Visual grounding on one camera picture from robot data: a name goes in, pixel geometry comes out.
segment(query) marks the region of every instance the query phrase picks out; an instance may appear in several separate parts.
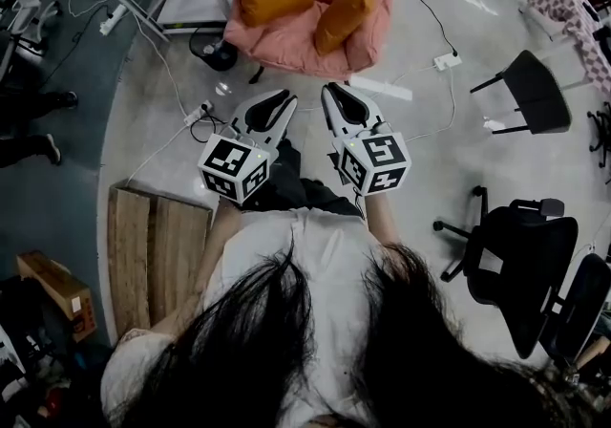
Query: power outlet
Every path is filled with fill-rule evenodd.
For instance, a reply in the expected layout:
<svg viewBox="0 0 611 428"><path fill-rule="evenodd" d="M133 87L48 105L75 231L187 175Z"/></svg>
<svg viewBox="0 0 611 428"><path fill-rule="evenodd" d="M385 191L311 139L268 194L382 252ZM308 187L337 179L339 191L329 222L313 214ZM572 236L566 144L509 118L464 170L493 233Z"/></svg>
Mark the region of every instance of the power outlet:
<svg viewBox="0 0 611 428"><path fill-rule="evenodd" d="M438 71L443 72L448 68L453 68L454 66L458 66L459 64L461 64L462 59L460 59L460 56L458 54L454 56L453 53L449 53L444 54L443 56L436 57L433 62L435 64L435 68Z"/></svg>
<svg viewBox="0 0 611 428"><path fill-rule="evenodd" d="M210 100L205 100L200 107L194 110L191 114L189 114L186 118L184 118L184 125L187 127L191 127L198 120L206 115L206 111L209 113L212 112L212 103Z"/></svg>

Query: white cube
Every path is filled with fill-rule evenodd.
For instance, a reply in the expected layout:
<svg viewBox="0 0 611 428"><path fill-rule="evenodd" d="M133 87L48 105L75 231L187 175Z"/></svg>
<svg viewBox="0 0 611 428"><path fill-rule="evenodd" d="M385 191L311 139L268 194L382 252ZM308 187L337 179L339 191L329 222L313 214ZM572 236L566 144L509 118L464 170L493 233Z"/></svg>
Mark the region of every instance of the white cube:
<svg viewBox="0 0 611 428"><path fill-rule="evenodd" d="M198 167L208 190L242 204L269 178L269 153L213 134Z"/></svg>
<svg viewBox="0 0 611 428"><path fill-rule="evenodd" d="M411 168L401 133L342 139L339 170L361 195L399 188Z"/></svg>

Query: pink armchair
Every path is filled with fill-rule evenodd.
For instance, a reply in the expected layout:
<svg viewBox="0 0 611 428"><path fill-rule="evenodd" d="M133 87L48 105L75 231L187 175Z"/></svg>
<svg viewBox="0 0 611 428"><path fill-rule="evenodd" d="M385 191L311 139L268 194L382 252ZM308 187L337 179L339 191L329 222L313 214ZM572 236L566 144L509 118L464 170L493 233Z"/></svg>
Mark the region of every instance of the pink armchair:
<svg viewBox="0 0 611 428"><path fill-rule="evenodd" d="M346 80L379 59L389 29L392 0L375 0L373 12L346 40L343 48L320 56L314 47L314 32L331 2L314 0L307 11L249 28L240 19L238 0L234 0L224 38L262 66Z"/></svg>

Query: wooden pallet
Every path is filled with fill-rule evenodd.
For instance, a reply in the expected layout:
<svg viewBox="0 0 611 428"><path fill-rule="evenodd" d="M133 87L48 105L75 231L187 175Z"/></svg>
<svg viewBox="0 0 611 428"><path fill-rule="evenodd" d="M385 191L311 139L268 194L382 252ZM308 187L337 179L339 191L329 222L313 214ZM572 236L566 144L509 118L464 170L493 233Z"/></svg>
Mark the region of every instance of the wooden pallet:
<svg viewBox="0 0 611 428"><path fill-rule="evenodd" d="M108 267L119 337L150 328L185 301L211 219L204 207L111 188Z"/></svg>

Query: checkered tablecloth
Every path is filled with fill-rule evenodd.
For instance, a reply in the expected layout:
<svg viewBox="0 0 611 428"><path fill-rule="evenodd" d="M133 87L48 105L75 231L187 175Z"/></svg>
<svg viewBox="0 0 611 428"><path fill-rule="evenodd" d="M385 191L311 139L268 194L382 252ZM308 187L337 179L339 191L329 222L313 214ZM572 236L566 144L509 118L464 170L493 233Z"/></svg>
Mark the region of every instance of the checkered tablecloth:
<svg viewBox="0 0 611 428"><path fill-rule="evenodd" d="M602 27L583 6L587 0L528 0L528 5L552 20L563 22L562 32L576 39L587 78L606 96L611 95L611 65L592 34Z"/></svg>

